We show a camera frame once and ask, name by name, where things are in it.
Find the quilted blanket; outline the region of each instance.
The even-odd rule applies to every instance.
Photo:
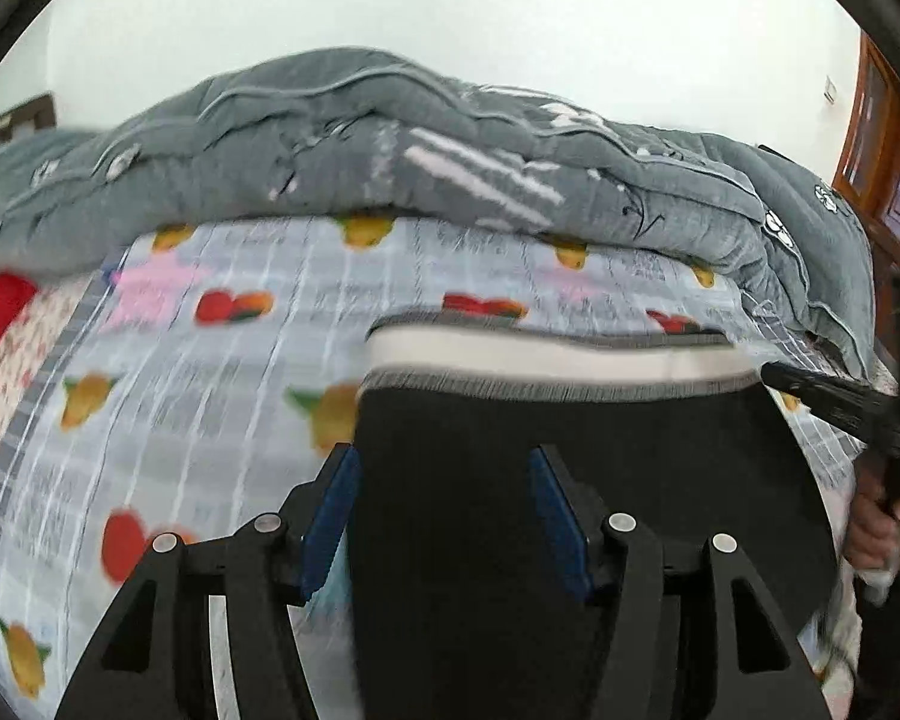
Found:
[[[0,446],[1,690],[23,720],[52,717],[155,533],[227,535],[311,479],[351,436],[365,334],[379,317],[443,307],[570,335],[710,325],[754,365],[826,366],[767,306],[748,312],[745,300],[730,279],[652,252],[421,218],[141,238],[98,272]],[[775,398],[842,533],[860,446]],[[292,612],[324,718],[360,716],[346,588],[338,555],[327,587]],[[215,680],[223,717],[235,717],[222,614],[214,609]],[[802,641],[816,664],[817,645]]]
[[[365,49],[209,79],[111,132],[5,146],[0,268],[77,274],[165,224],[367,208],[677,256],[831,341],[851,374],[871,361],[866,235],[808,170]]]

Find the blue gripper pad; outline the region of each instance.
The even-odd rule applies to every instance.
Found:
[[[340,465],[327,485],[323,500],[303,536],[300,555],[300,595],[309,601],[327,581],[343,529],[350,519],[350,510],[357,499],[362,477],[360,455],[348,446]]]
[[[578,601],[586,601],[594,589],[587,570],[586,537],[539,449],[530,452],[530,491],[564,586]]]

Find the gray fabric edge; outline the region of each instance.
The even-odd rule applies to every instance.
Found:
[[[575,343],[580,346],[597,346],[605,349],[658,349],[663,346],[733,346],[730,339],[719,330],[707,330],[701,333],[683,333],[668,335],[666,333],[646,333],[645,335],[594,335],[568,336],[546,330],[542,327],[521,327],[515,319],[506,317],[480,316],[466,314],[463,311],[404,311],[399,314],[388,314],[380,317],[367,330],[367,338],[378,330],[388,327],[407,327],[413,325],[443,325],[468,330],[493,330],[521,335],[547,338],[551,341]]]
[[[491,400],[525,400],[590,403],[635,403],[653,400],[718,395],[738,392],[760,383],[754,372],[727,379],[697,382],[660,382],[639,385],[578,384],[574,382],[487,379],[456,370],[377,368],[367,373],[362,391],[372,389],[427,389],[444,394]]]

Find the human hand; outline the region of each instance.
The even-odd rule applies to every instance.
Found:
[[[844,556],[857,569],[884,568],[898,547],[900,500],[893,507],[893,519],[880,508],[884,490],[877,475],[865,461],[857,467]]]

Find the pink star print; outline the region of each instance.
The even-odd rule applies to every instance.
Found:
[[[113,274],[117,305],[102,329],[124,324],[169,325],[189,286],[211,272],[196,265],[182,265],[175,252],[168,251]]]

